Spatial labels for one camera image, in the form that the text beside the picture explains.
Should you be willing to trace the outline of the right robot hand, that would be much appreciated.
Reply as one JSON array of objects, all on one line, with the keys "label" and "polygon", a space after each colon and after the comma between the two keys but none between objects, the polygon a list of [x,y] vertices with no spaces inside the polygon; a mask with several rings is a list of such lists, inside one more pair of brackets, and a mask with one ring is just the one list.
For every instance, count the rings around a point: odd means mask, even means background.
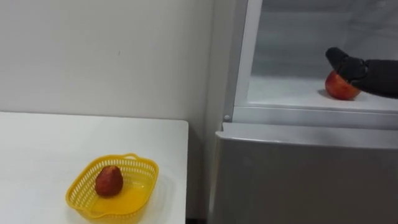
[{"label": "right robot hand", "polygon": [[325,52],[329,64],[350,85],[366,93],[397,98],[397,60],[352,57],[338,47]]}]

